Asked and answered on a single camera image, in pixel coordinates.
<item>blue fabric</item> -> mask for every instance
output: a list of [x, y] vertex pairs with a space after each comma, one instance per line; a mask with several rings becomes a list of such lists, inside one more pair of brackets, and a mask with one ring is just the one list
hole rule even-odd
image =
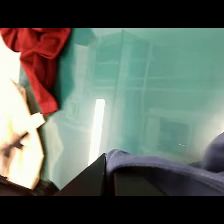
[[107, 177], [119, 169], [140, 168], [141, 175], [169, 196], [224, 196], [224, 133], [208, 147], [201, 166], [158, 157], [112, 150], [107, 156]]

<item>cream-colored fabric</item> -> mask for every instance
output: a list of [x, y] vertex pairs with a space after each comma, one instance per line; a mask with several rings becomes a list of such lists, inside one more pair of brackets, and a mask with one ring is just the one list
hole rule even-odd
[[[0, 79], [0, 148], [12, 143], [26, 131], [29, 133], [21, 141], [23, 149], [13, 149], [8, 170], [4, 174], [9, 181], [33, 189], [39, 180], [44, 158], [36, 126], [44, 121], [40, 115], [39, 118], [35, 115], [32, 119], [24, 97], [23, 88], [18, 88], [9, 79]], [[2, 167], [4, 158], [2, 154], [0, 157]]]

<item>red cloth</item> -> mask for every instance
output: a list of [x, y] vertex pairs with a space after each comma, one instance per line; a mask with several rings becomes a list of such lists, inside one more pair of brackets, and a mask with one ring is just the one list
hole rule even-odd
[[21, 52], [20, 61], [43, 114], [58, 110], [50, 94], [56, 79], [57, 56], [65, 45], [70, 28], [0, 28], [5, 44]]

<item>navy blue cloth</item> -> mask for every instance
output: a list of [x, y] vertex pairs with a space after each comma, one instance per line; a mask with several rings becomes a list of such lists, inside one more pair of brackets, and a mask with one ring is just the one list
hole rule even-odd
[[108, 182], [121, 169], [139, 169], [168, 196], [224, 196], [224, 133], [208, 147], [200, 166], [112, 150], [106, 156]]

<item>green glass surface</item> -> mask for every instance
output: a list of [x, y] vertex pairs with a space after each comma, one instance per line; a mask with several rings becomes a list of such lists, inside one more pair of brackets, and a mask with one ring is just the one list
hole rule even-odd
[[59, 188], [88, 166], [96, 99], [100, 154], [123, 149], [189, 163], [224, 130], [224, 29], [76, 28], [59, 58], [60, 110], [41, 128]]

